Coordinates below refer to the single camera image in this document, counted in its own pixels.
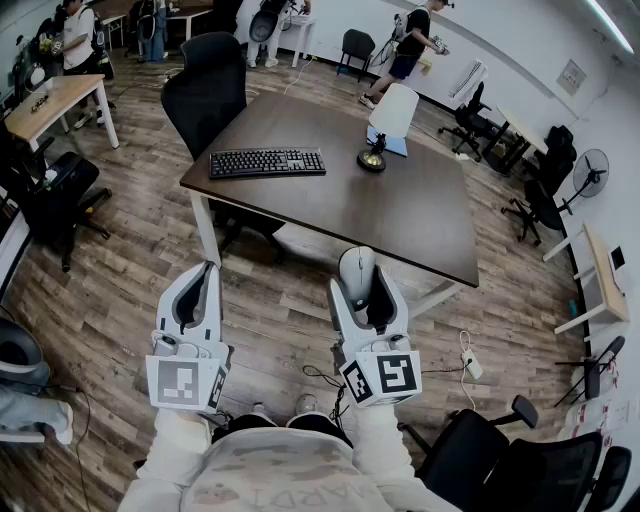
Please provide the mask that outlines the person's right forearm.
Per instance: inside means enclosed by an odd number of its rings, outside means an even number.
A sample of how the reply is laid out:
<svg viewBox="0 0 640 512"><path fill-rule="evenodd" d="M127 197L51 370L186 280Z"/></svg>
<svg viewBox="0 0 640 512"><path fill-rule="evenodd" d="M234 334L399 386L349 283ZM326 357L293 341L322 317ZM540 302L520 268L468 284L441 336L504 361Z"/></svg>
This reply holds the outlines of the person's right forearm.
<svg viewBox="0 0 640 512"><path fill-rule="evenodd" d="M355 408L354 466L376 484L408 481L415 475L393 405Z"/></svg>

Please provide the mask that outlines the person's black trousers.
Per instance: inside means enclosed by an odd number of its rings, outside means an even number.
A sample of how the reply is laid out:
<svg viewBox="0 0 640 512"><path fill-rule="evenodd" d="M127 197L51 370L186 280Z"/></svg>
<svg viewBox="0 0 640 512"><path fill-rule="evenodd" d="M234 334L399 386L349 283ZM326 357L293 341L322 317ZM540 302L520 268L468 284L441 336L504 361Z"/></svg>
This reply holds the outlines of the person's black trousers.
<svg viewBox="0 0 640 512"><path fill-rule="evenodd" d="M227 428L216 428L212 435L212 443L215 444L224 437L239 431L271 427L282 430L282 427L278 426L265 413L250 412L230 420ZM318 411L292 417L285 428L326 434L343 441L350 448L353 447L353 443L345 433L328 416Z"/></svg>

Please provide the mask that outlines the person's left forearm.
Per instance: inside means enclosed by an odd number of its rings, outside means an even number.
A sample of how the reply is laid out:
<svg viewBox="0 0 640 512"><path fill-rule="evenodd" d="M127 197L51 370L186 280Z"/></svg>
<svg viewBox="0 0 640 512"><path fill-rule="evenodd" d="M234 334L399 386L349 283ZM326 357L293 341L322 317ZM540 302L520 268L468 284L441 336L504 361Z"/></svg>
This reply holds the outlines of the person's left forearm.
<svg viewBox="0 0 640 512"><path fill-rule="evenodd" d="M154 427L156 435L137 477L190 486L211 447L208 421L194 413L159 409Z"/></svg>

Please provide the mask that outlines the white plastic bags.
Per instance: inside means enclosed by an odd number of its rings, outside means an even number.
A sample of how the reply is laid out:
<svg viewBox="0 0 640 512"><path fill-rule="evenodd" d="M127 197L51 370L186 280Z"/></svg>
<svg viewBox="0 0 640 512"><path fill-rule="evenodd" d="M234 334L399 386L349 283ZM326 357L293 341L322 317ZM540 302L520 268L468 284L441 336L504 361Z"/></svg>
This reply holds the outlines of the white plastic bags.
<svg viewBox="0 0 640 512"><path fill-rule="evenodd" d="M593 399L572 406L565 415L565 422L556 440L575 439L596 432L603 438L605 447L613 445L613 432L624 426L633 411L629 402L613 399Z"/></svg>

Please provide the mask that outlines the black keyboard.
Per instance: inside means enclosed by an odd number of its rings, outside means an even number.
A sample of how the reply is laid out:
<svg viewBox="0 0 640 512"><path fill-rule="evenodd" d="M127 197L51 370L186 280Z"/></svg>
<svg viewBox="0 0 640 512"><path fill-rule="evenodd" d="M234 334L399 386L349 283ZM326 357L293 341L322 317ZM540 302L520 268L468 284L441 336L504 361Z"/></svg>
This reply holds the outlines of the black keyboard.
<svg viewBox="0 0 640 512"><path fill-rule="evenodd" d="M210 180L323 176L319 148L250 148L214 151L209 156Z"/></svg>

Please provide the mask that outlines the grey computer mouse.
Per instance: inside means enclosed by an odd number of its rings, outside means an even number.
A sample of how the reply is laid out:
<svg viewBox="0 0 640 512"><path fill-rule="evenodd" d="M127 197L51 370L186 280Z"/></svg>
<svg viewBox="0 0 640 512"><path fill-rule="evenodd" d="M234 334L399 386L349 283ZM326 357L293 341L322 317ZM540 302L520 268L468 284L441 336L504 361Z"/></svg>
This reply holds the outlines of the grey computer mouse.
<svg viewBox="0 0 640 512"><path fill-rule="evenodd" d="M375 268L375 253L367 246L352 247L340 257L339 278L346 289L346 297L356 311L368 305Z"/></svg>

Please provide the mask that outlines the black standing fan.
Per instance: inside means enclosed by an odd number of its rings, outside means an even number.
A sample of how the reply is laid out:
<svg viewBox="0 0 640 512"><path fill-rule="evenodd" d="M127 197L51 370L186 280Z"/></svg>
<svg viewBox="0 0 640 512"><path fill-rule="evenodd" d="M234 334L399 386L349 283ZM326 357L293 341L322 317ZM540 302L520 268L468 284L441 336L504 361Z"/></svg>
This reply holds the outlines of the black standing fan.
<svg viewBox="0 0 640 512"><path fill-rule="evenodd" d="M606 186L609 177L609 160L600 149L589 149L577 160L573 171L575 194L570 199L562 199L559 212L572 215L571 203L578 198L592 198Z"/></svg>

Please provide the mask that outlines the blue notebook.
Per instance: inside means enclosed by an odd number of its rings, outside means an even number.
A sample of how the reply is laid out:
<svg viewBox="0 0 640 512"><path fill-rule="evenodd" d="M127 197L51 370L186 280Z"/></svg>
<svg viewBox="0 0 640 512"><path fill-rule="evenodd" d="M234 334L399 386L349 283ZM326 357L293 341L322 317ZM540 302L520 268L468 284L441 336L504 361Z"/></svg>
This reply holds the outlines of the blue notebook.
<svg viewBox="0 0 640 512"><path fill-rule="evenodd" d="M378 131L371 125L367 128L367 143L373 146L378 139ZM406 140L404 138L385 136L385 150L403 157L408 156Z"/></svg>

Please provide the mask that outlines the black high-back office chair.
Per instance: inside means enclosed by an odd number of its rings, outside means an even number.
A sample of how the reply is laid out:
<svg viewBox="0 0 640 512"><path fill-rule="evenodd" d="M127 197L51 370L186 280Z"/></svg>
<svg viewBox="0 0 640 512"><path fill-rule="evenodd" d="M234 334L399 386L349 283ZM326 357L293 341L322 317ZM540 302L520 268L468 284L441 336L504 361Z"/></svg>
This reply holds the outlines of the black high-back office chair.
<svg viewBox="0 0 640 512"><path fill-rule="evenodd" d="M246 66L233 35L205 33L181 51L184 68L164 85L161 102L194 160L180 185L189 193L204 258L221 267L225 249L248 228L269 241L276 262L282 262L286 252L275 233L287 223L308 223L302 208L310 189L302 176L210 180L209 156L232 149L306 148L306 139L284 125L303 122L281 94L247 102Z"/></svg>

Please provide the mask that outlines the round white table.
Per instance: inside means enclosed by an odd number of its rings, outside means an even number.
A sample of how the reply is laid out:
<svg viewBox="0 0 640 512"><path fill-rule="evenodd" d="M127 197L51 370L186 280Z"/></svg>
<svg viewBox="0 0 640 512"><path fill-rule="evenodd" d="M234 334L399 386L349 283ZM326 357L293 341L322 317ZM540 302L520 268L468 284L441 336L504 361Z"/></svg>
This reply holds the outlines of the round white table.
<svg viewBox="0 0 640 512"><path fill-rule="evenodd" d="M505 107L497 105L497 110L505 119L506 128L512 128L516 133L516 141L509 147L498 164L497 171L499 173L507 175L531 147L543 155L547 154L548 146L541 135L529 128Z"/></svg>

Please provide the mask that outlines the light wooden desk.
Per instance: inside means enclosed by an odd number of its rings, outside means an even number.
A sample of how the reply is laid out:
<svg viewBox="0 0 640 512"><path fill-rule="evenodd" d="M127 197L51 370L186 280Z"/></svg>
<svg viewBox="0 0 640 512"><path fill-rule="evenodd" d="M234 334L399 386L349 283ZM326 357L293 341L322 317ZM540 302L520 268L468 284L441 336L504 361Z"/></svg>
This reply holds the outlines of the light wooden desk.
<svg viewBox="0 0 640 512"><path fill-rule="evenodd" d="M27 142L32 150L37 150L38 138L56 121L62 123L65 132L69 131L64 115L93 92L97 94L110 144L116 149L120 143L102 74L56 76L49 79L5 118L6 128L11 134Z"/></svg>

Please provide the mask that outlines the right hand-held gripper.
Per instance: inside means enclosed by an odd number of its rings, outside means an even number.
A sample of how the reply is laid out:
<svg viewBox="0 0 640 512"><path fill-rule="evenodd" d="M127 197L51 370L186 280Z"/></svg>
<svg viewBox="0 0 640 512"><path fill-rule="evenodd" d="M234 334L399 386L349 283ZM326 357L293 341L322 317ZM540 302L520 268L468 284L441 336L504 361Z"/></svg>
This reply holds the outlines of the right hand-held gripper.
<svg viewBox="0 0 640 512"><path fill-rule="evenodd" d="M411 349L405 333L408 306L395 281L379 265L375 267L374 327L359 320L338 279L330 278L327 290L332 322L339 333L338 372L354 405L396 405L419 395L419 352Z"/></svg>

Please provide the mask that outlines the small white table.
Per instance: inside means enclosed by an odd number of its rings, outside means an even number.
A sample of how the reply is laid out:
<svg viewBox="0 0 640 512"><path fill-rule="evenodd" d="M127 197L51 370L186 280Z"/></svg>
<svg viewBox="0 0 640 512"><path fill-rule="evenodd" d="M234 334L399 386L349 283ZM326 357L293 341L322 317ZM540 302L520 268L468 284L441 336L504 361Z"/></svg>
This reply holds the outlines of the small white table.
<svg viewBox="0 0 640 512"><path fill-rule="evenodd" d="M297 16L292 20L291 24L299 29L291 64L292 68L298 66L300 58L309 56L315 23L316 20L309 16Z"/></svg>

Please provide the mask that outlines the white power strip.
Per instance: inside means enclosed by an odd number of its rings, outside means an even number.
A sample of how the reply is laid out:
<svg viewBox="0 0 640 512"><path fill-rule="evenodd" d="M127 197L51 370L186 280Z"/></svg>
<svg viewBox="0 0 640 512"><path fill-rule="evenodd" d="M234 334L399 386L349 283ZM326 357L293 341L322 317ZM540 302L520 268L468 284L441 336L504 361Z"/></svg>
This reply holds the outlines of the white power strip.
<svg viewBox="0 0 640 512"><path fill-rule="evenodd" d="M464 369L469 373L469 375L474 380L480 379L483 374L483 369L474 352L471 349L465 350L461 354L461 359L464 365Z"/></svg>

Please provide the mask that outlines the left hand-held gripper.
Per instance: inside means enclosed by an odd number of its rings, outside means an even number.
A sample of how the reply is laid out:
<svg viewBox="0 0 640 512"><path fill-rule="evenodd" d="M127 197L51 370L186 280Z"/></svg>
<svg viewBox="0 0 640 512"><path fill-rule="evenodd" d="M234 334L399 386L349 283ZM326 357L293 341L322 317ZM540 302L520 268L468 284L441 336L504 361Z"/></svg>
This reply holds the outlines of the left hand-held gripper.
<svg viewBox="0 0 640 512"><path fill-rule="evenodd" d="M162 293L152 333L153 353L146 356L151 405L183 412L215 414L231 369L231 348L221 338L221 286L218 267L197 264ZM164 333L187 330L208 348Z"/></svg>

